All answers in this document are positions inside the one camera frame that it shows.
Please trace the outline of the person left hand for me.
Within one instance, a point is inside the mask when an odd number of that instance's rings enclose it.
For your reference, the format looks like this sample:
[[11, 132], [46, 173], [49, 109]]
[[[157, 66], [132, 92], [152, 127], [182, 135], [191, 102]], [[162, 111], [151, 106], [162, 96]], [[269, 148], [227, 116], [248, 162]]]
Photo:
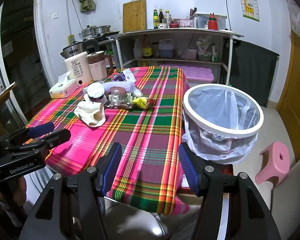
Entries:
[[12, 196], [6, 196], [0, 192], [0, 201], [13, 200], [18, 206], [23, 206], [26, 202], [26, 180], [24, 177], [18, 178], [18, 186], [13, 190]]

